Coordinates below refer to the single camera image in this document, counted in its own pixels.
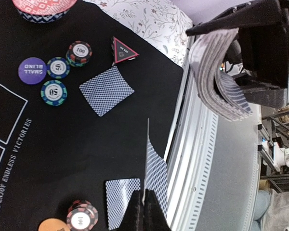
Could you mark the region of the red black chip stack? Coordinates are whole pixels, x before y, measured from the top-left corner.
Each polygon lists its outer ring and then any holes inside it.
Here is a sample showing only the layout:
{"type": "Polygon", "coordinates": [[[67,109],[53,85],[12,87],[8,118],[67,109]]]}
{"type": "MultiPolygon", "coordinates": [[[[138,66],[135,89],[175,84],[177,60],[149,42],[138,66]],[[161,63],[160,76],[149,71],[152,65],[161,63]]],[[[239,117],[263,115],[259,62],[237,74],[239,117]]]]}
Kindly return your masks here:
{"type": "Polygon", "coordinates": [[[89,201],[76,200],[68,209],[66,224],[71,231],[91,231],[98,218],[97,209],[89,201]]]}

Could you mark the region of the dealt cards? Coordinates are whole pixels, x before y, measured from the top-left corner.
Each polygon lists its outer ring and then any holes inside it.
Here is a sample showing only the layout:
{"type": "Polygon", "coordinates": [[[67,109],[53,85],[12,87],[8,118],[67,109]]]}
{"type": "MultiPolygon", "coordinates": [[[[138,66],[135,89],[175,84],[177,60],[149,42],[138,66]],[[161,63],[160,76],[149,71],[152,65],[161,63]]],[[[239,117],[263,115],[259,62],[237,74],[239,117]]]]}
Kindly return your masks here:
{"type": "Polygon", "coordinates": [[[99,117],[134,93],[116,66],[82,83],[79,89],[99,117]]]}
{"type": "Polygon", "coordinates": [[[105,182],[108,229],[117,229],[125,215],[131,195],[141,188],[138,178],[108,180],[105,182]]]}

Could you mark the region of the blue playing card deck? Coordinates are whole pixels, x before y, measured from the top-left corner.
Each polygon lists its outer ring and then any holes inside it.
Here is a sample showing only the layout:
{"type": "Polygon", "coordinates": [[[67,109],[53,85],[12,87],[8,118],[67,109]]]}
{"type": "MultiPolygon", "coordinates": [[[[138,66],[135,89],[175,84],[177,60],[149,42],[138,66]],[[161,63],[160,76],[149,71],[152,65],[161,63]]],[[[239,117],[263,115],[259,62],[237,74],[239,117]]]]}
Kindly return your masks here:
{"type": "Polygon", "coordinates": [[[220,70],[238,28],[220,29],[200,35],[188,60],[196,81],[198,97],[214,113],[228,121],[252,115],[251,107],[232,76],[220,70]]]}

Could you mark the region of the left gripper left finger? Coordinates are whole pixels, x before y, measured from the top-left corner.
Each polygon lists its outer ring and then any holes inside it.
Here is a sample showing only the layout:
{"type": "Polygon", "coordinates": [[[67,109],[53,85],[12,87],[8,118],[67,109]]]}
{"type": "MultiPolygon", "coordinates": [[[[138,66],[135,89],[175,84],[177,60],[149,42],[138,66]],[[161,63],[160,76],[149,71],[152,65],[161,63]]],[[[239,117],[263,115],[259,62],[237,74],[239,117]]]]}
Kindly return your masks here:
{"type": "Polygon", "coordinates": [[[118,231],[143,231],[144,206],[142,203],[143,191],[134,191],[131,195],[127,209],[118,231]]]}

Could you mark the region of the blue green poker chip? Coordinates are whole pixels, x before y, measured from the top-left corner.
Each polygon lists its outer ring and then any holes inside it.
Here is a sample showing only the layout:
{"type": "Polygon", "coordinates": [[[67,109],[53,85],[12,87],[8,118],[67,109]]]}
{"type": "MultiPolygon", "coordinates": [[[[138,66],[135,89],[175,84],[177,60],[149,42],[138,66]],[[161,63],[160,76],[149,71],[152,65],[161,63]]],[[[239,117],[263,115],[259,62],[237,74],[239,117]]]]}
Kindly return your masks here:
{"type": "Polygon", "coordinates": [[[72,67],[83,67],[86,65],[92,56],[91,46],[84,41],[74,41],[70,44],[66,59],[72,67]]]}

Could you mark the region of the purple small blind button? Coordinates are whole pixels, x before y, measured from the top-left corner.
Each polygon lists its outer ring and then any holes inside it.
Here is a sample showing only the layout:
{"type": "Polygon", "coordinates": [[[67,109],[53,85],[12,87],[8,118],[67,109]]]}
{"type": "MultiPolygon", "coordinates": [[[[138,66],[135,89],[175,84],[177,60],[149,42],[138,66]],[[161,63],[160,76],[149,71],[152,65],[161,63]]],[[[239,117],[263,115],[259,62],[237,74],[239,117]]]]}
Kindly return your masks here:
{"type": "Polygon", "coordinates": [[[47,67],[43,60],[37,57],[29,57],[23,60],[18,67],[18,76],[22,82],[35,85],[44,80],[47,67]]]}

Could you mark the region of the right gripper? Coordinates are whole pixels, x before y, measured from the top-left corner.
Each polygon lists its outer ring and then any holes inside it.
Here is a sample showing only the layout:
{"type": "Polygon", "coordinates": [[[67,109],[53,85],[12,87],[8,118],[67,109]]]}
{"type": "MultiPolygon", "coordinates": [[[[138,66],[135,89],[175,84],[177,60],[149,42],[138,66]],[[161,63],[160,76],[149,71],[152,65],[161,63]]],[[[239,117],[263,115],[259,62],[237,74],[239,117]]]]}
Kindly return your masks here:
{"type": "Polygon", "coordinates": [[[186,30],[188,36],[241,28],[244,73],[233,75],[249,103],[289,105],[289,0],[252,0],[186,30]]]}

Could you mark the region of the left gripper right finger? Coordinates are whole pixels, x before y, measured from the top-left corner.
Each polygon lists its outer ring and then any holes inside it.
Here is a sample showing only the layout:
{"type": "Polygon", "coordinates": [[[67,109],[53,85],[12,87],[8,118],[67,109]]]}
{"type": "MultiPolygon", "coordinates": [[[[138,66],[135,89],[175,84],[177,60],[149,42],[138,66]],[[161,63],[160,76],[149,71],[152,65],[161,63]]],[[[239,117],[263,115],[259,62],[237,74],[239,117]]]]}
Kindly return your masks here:
{"type": "Polygon", "coordinates": [[[145,231],[171,231],[166,218],[159,206],[156,194],[146,189],[144,202],[144,230],[145,231]]]}

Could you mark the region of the orange big blind button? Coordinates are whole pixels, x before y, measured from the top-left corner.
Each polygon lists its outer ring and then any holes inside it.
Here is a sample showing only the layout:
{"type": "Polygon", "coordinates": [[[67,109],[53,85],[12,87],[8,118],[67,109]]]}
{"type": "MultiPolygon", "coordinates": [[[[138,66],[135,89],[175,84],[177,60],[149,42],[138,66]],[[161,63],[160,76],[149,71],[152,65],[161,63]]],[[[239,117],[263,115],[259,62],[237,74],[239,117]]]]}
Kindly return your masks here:
{"type": "Polygon", "coordinates": [[[39,224],[38,231],[70,231],[70,228],[57,218],[48,218],[39,224]]]}

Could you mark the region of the blue fifty poker chip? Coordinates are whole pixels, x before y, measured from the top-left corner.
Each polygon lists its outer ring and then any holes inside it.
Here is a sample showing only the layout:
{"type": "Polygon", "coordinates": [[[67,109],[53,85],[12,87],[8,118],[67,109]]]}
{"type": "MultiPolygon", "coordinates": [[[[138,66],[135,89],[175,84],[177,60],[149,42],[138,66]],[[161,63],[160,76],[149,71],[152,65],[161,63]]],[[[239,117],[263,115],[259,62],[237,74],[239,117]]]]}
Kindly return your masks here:
{"type": "Polygon", "coordinates": [[[55,79],[63,79],[70,72],[70,64],[63,57],[54,57],[47,62],[47,73],[55,79]]]}

